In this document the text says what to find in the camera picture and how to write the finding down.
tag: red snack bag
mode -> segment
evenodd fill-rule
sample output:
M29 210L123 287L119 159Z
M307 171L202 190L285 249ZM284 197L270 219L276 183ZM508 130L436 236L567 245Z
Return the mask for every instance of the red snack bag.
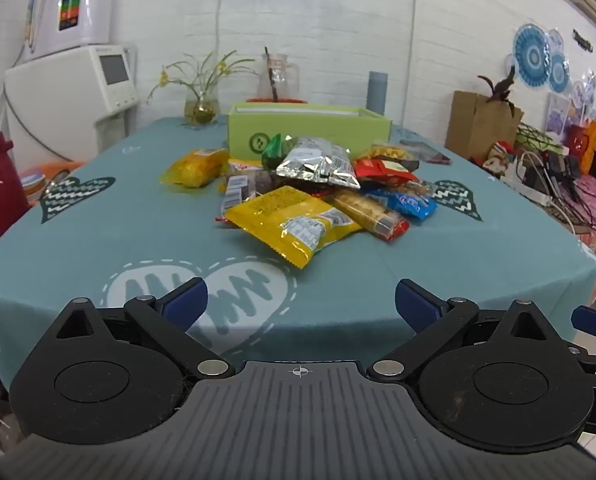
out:
M403 186L411 180L418 182L417 176L391 160L359 158L353 163L353 169L358 180L374 180L389 187Z

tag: yellow snack bag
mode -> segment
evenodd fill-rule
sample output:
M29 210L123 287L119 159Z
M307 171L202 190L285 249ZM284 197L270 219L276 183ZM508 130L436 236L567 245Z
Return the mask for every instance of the yellow snack bag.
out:
M380 158L386 157L394 160L415 160L407 150L403 150L402 147L396 144L381 144L379 142L374 143L368 152L364 153L359 158Z
M185 187L206 186L220 174L228 156L227 150L222 148L193 150L169 166L160 181Z
M322 247L362 229L335 207L290 186L236 205L225 218L299 269Z

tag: teal tablecloth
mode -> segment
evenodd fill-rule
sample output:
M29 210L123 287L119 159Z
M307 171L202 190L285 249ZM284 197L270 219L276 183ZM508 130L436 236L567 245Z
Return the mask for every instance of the teal tablecloth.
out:
M399 128L393 135L415 137ZM88 198L44 222L35 206L7 231L0 240L5 386L72 298L121 306L139 294L162 296L193 276L206 280L209 305L190 334L236 365L367 365L412 335L394 306L401 278L483 308L531 298L562 336L572 336L569 317L590 296L596 258L539 208L460 157L447 152L452 165L422 163L416 173L470 190L481 221L439 206L392 244L356 233L297 270L250 235L217 225L216 183L186 192L159 184L174 160L224 140L223 125L193 130L179 119L156 121L76 171L78 191ZM90 180L96 182L85 186Z

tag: green snack box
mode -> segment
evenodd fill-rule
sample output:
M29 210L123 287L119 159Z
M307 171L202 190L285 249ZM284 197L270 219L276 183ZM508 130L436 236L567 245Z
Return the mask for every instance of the green snack box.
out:
M377 140L388 141L391 120L364 108L291 103L236 103L229 112L229 156L260 160L276 134L322 137L362 155Z

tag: glass vase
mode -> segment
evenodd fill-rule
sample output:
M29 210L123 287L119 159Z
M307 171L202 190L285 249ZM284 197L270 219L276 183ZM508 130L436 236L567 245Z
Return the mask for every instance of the glass vase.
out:
M200 90L197 87L187 89L185 100L185 119L193 126L213 123L220 115L220 104L216 87Z

